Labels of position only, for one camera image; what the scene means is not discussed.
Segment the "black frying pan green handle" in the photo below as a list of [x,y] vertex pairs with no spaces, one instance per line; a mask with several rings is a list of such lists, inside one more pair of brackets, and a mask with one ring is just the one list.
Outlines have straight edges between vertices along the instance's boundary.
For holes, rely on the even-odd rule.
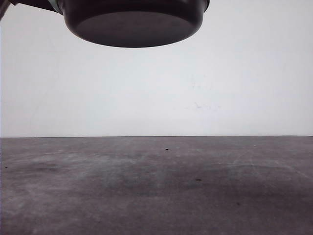
[[185,40],[202,25],[208,0],[12,0],[63,16],[75,36],[98,45],[157,47]]

